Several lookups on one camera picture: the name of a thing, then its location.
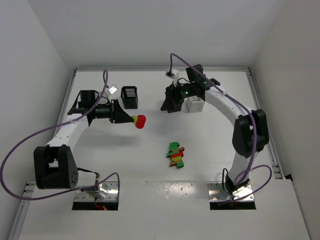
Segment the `lime lego brick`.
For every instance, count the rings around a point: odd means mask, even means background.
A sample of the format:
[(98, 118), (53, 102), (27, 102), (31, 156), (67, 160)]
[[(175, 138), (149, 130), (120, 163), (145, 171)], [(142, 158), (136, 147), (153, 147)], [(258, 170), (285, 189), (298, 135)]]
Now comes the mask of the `lime lego brick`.
[(132, 116), (132, 119), (133, 119), (133, 123), (136, 124), (137, 121), (138, 121), (138, 116), (133, 115), (133, 116)]

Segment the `red rounded lego brick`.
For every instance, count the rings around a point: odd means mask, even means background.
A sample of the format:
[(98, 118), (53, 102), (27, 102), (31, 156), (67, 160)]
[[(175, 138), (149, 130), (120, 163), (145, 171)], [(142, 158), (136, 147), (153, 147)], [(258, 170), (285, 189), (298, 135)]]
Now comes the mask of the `red rounded lego brick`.
[(142, 129), (145, 126), (146, 120), (147, 120), (147, 118), (145, 115), (138, 115), (135, 126), (138, 129)]

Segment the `green red brown lego stack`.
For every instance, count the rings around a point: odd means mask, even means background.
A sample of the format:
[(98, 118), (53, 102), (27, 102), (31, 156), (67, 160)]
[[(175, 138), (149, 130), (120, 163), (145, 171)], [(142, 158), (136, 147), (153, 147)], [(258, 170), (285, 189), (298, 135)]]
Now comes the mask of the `green red brown lego stack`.
[(170, 142), (166, 157), (170, 160), (170, 167), (176, 167), (177, 169), (184, 167), (183, 157), (185, 148), (180, 146), (179, 142)]

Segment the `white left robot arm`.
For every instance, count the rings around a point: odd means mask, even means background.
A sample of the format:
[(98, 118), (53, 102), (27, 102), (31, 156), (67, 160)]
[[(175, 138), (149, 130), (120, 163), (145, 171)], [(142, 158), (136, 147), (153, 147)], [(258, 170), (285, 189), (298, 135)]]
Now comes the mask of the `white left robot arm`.
[(79, 172), (73, 149), (81, 134), (95, 119), (108, 119), (113, 124), (133, 123), (118, 100), (96, 103), (96, 90), (81, 90), (67, 113), (68, 124), (63, 125), (45, 146), (33, 152), (35, 181), (39, 189), (74, 189)]

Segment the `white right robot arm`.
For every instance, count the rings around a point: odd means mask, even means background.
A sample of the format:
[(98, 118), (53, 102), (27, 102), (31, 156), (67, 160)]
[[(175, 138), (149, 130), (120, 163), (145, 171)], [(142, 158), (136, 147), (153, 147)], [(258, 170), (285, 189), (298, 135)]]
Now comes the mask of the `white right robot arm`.
[(187, 81), (180, 83), (176, 69), (165, 75), (172, 83), (165, 89), (161, 111), (181, 111), (185, 99), (197, 97), (219, 110), (233, 125), (232, 146), (235, 150), (231, 169), (224, 178), (224, 189), (233, 193), (249, 182), (249, 172), (256, 155), (269, 143), (267, 116), (262, 109), (253, 110), (230, 96), (214, 78), (207, 78), (200, 64), (186, 68)]

